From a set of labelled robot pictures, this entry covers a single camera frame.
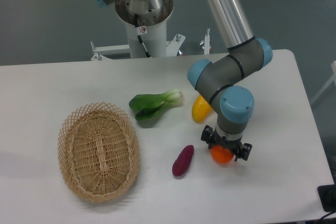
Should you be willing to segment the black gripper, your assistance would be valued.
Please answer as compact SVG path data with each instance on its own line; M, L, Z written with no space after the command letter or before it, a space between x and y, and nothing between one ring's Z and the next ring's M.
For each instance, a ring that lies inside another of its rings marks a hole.
M202 131L201 141L208 145L208 149L215 146L221 146L223 149L229 149L235 155L234 161L238 159L248 160L252 145L249 143L241 143L243 132L230 134L219 129L213 130L212 127L206 125Z

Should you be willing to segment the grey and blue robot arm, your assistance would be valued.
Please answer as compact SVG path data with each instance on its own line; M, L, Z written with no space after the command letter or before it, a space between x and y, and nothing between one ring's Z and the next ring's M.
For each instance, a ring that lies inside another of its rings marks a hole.
M166 21L173 0L95 0L100 6L115 5L127 29L132 58L168 56ZM241 139L254 110L252 93L238 83L272 60L272 48L253 35L239 0L207 0L228 55L194 63L187 78L217 113L215 128L206 126L201 139L209 147L222 146L236 159L247 160L252 146Z

